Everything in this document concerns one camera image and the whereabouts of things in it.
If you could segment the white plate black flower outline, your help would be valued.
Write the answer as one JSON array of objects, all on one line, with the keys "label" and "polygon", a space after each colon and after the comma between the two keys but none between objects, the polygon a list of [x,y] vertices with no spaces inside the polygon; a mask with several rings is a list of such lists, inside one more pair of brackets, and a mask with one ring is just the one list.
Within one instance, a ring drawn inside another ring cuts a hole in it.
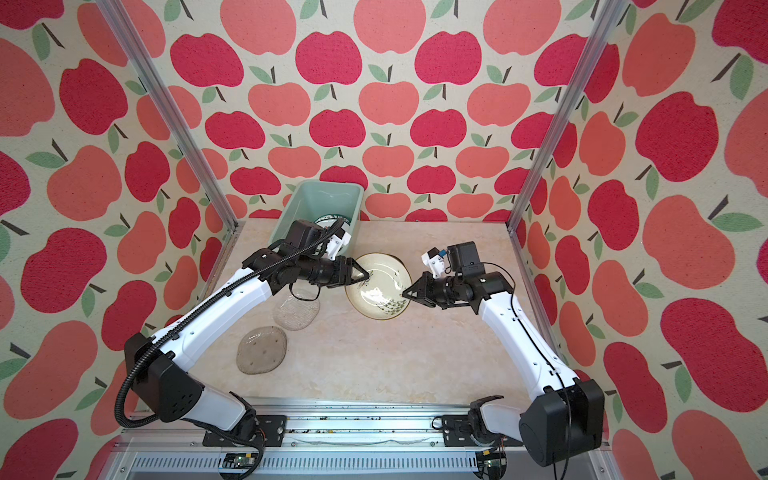
[{"label": "white plate black flower outline", "polygon": [[328,214],[319,217],[315,223],[322,228],[328,228],[331,227],[337,220],[342,220],[344,223],[349,222],[349,220],[342,215]]}]

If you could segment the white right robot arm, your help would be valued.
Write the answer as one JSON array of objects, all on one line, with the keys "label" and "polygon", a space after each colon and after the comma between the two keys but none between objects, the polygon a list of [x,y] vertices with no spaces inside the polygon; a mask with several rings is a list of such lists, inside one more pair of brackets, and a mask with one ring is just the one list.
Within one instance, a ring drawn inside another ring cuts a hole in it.
[{"label": "white right robot arm", "polygon": [[404,298],[441,310],[470,308],[500,340],[530,398],[525,408],[501,395],[472,402],[467,417],[473,441],[519,441],[543,467],[598,449],[604,392],[596,381],[580,379],[547,344],[524,313],[511,275],[501,266],[487,271],[473,242],[432,248],[422,262],[427,269]]}]

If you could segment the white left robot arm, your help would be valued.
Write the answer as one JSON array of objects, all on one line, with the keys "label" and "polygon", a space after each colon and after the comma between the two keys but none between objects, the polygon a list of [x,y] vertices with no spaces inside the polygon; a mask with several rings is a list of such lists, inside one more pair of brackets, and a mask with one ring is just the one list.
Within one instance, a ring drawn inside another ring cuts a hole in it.
[{"label": "white left robot arm", "polygon": [[368,272],[340,250],[351,239],[341,219],[322,227],[294,221],[286,238],[248,256],[225,284],[151,337],[135,334],[124,346],[126,378],[114,406],[116,422],[134,429],[155,421],[188,422],[235,445],[260,448],[265,437],[255,409],[189,371],[241,317],[296,281],[318,289],[354,285]]}]

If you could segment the beige speckled ceramic plate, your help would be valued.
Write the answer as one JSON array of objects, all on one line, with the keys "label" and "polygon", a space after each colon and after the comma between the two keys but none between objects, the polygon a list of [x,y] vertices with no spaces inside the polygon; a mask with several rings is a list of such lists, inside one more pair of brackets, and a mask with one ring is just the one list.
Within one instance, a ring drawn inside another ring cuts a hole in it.
[{"label": "beige speckled ceramic plate", "polygon": [[373,320],[391,320],[402,314],[410,303],[402,293],[412,284],[403,262],[385,253],[367,253],[356,261],[369,277],[345,287],[352,306]]}]

